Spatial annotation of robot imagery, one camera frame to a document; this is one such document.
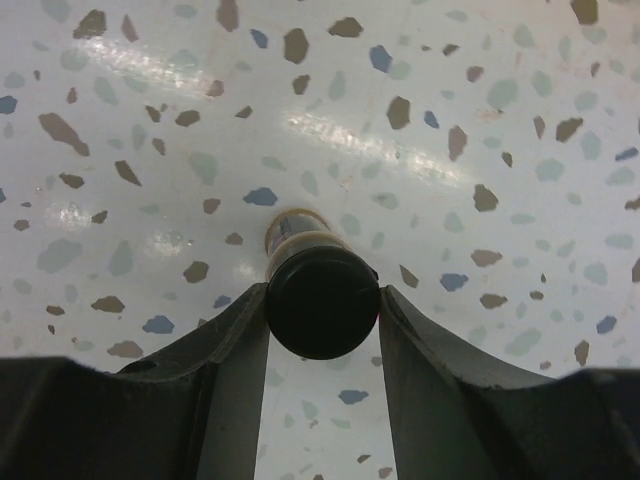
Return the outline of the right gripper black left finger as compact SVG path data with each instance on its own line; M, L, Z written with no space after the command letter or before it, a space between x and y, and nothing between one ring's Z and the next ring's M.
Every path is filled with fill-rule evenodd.
M266 288L116 373L67 357L1 362L5 479L250 479Z

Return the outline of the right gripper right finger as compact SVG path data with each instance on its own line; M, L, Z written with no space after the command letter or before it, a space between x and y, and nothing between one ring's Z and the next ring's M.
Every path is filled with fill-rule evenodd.
M500 360L381 292L382 366L401 479L635 479L639 373L553 379Z

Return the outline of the spice jar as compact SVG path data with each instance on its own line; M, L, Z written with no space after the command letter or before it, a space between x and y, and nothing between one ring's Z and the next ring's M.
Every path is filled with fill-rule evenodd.
M380 312L378 274L314 211L289 209L265 233L266 320L287 350L311 360L347 355Z

